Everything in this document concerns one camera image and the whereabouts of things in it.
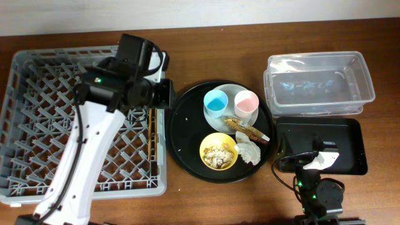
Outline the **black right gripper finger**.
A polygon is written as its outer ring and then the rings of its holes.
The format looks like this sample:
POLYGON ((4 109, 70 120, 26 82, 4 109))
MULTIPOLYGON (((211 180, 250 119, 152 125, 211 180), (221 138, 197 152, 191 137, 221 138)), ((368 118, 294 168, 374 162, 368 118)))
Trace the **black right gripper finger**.
POLYGON ((315 135, 313 138, 313 151, 323 151, 324 147, 324 141, 318 135, 315 135))
POLYGON ((282 133, 281 139, 279 141, 276 156, 278 158, 283 158, 285 156, 292 156, 293 154, 294 154, 294 151, 290 145, 287 134, 284 132, 284 133, 282 133))

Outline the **white tissue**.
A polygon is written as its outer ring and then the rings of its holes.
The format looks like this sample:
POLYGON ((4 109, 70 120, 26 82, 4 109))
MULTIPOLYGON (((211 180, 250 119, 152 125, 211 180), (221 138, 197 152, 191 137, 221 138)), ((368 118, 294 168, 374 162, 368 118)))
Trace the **white tissue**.
POLYGON ((243 132, 236 132, 235 150, 247 164, 257 165, 261 160, 261 149, 243 132))

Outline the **light blue plastic cup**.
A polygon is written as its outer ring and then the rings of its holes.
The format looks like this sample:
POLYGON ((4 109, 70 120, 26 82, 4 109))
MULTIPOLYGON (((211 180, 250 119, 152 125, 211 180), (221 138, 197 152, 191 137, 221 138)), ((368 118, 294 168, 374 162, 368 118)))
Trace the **light blue plastic cup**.
POLYGON ((228 102, 227 94, 221 90, 215 89, 207 92, 203 99, 206 112, 212 118, 221 117, 228 106, 228 102))

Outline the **gold brown snack wrapper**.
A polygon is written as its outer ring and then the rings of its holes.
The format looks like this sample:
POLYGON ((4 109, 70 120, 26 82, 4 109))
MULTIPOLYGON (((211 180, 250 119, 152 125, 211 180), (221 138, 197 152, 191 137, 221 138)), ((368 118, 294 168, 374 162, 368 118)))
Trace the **gold brown snack wrapper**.
POLYGON ((236 131, 242 132, 248 136, 249 139, 253 141, 257 141, 259 143, 267 144, 270 141, 270 138, 267 137, 264 133, 256 129, 255 127, 249 125, 248 123, 238 119, 236 117, 231 116, 223 116, 222 120, 231 128, 236 131))

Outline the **wooden chopstick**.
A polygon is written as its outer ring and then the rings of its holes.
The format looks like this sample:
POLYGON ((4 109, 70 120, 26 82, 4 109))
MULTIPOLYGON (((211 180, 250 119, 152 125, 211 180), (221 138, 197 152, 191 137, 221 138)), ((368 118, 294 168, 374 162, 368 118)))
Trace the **wooden chopstick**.
POLYGON ((158 134, 157 134, 157 109, 152 110, 152 125, 153 125, 153 134, 154 134, 154 160, 157 160, 158 155, 158 134))
POLYGON ((147 159, 149 161, 151 160, 152 131, 153 131, 153 110, 150 109, 148 112, 148 133, 147 133, 147 159))

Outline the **pink plastic cup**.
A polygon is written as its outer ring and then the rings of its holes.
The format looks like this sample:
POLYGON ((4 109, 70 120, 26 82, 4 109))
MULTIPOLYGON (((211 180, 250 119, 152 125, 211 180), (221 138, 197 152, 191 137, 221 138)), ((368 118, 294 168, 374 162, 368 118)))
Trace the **pink plastic cup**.
POLYGON ((250 118, 259 106, 259 98, 249 90, 239 91, 234 98, 234 113, 239 118, 250 118))

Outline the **rice and peanut food scraps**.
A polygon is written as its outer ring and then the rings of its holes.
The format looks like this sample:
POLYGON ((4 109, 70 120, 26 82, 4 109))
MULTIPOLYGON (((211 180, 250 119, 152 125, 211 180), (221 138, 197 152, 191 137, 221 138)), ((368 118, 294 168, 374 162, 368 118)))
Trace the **rice and peanut food scraps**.
POLYGON ((204 162, 213 169, 224 169, 228 167, 233 159, 234 153, 226 143, 220 143, 206 147, 203 151, 204 162))

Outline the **yellow bowl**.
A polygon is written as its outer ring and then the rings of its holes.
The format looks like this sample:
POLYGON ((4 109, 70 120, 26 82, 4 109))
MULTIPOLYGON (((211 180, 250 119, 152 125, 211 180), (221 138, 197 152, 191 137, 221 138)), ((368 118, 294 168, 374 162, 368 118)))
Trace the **yellow bowl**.
POLYGON ((238 159, 238 152, 237 152, 237 151, 235 150, 235 148, 234 148, 235 145, 236 145, 236 142, 235 142, 235 140, 234 140, 231 136, 229 136, 229 135, 227 135, 227 134, 224 134, 224 133, 221 133, 221 132, 215 132, 215 133, 212 133, 212 134, 206 136, 206 137, 202 140, 202 143, 201 143, 200 148, 199 148, 199 155, 200 155, 200 157, 201 157, 202 162, 203 162, 208 168, 213 169, 213 170, 215 170, 215 171, 227 170, 227 169, 229 169, 230 167, 232 167, 232 166, 235 164, 235 162, 237 161, 237 159, 238 159), (203 151, 204 151, 204 149, 205 149, 206 147, 209 147, 209 146, 215 145, 215 144, 220 144, 220 143, 226 143, 226 144, 229 145, 229 149, 234 153, 234 159, 232 160, 232 163, 231 163, 228 167, 225 167, 224 169, 213 169, 213 168, 209 167, 209 166, 204 162, 204 159, 203 159, 204 153, 203 153, 203 151))

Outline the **white round plate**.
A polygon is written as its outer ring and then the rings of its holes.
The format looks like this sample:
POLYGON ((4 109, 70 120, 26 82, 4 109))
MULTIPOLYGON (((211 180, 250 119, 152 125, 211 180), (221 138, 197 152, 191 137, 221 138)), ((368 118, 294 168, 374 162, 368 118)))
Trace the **white round plate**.
POLYGON ((259 98, 238 84, 223 84, 203 99, 204 116, 217 132, 235 134, 234 123, 253 125, 258 118, 259 98))

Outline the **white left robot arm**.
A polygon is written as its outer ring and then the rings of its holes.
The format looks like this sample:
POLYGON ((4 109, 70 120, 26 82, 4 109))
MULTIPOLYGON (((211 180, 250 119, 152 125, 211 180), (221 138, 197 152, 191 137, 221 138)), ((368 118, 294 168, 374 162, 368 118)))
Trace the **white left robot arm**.
POLYGON ((89 224, 98 176, 130 110, 169 109, 173 82, 148 79, 169 56, 148 39, 123 34, 115 56, 84 72, 73 89, 75 114, 61 161, 44 199, 16 224, 89 224))

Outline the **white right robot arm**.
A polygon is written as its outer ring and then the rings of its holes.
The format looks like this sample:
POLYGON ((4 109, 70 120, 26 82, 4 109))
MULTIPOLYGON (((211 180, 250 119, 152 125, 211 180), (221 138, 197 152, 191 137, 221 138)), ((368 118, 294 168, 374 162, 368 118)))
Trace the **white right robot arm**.
POLYGON ((274 177, 293 191, 301 203, 302 215, 295 216, 290 222, 294 225, 352 225, 366 224, 362 219, 342 219, 345 185, 333 178, 322 178, 321 171, 331 167, 339 157, 339 150, 334 142, 323 141, 314 136, 311 150, 288 156, 283 154, 291 149, 286 135, 281 138, 277 158, 271 166, 274 177), (289 166, 295 173, 292 184, 285 183, 275 172, 275 167, 289 166))

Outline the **clear plastic waste bin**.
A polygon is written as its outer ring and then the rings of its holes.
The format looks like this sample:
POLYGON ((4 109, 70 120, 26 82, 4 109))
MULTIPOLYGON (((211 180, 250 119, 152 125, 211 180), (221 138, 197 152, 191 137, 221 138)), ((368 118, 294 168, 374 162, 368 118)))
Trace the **clear plastic waste bin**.
POLYGON ((376 98, 358 51, 272 55, 264 72, 264 92, 275 118, 359 114, 376 98))

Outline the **grey plastic dishwasher rack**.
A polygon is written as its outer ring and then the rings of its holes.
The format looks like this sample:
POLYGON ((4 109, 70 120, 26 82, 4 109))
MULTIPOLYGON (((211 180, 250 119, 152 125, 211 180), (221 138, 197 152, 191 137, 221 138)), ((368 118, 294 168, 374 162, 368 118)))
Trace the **grey plastic dishwasher rack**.
MULTIPOLYGON (((81 74, 117 52, 116 46, 18 51, 1 108, 1 202, 42 201, 73 126, 73 87, 81 74)), ((166 190, 164 112, 157 110, 157 160, 148 120, 133 110, 112 141, 94 199, 159 196, 166 190)))

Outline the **black rectangular tray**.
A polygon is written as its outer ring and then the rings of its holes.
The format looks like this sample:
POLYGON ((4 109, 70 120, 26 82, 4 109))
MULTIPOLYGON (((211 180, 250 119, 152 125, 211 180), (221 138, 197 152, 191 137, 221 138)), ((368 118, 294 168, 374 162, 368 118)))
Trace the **black rectangular tray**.
POLYGON ((310 150, 313 135, 334 142, 339 157, 322 174, 365 175, 368 164, 360 124, 355 119, 334 117, 280 117, 276 121, 277 146, 286 133, 294 151, 310 150))

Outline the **round black serving tray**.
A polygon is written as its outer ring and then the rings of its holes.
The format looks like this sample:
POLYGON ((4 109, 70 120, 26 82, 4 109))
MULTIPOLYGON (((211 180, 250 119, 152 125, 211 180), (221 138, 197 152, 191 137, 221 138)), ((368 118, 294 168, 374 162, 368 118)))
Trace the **round black serving tray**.
POLYGON ((166 142, 174 160, 190 175, 210 183, 233 183, 256 173, 269 160, 276 143, 276 128, 272 114, 265 102, 259 105, 255 128, 271 140, 268 144, 257 144, 261 148, 261 162, 255 166, 238 159, 232 167, 216 171, 207 167, 199 153, 203 139, 215 133, 203 113, 204 95, 223 84, 234 84, 228 80, 200 82, 183 91, 169 111, 166 123, 166 142))

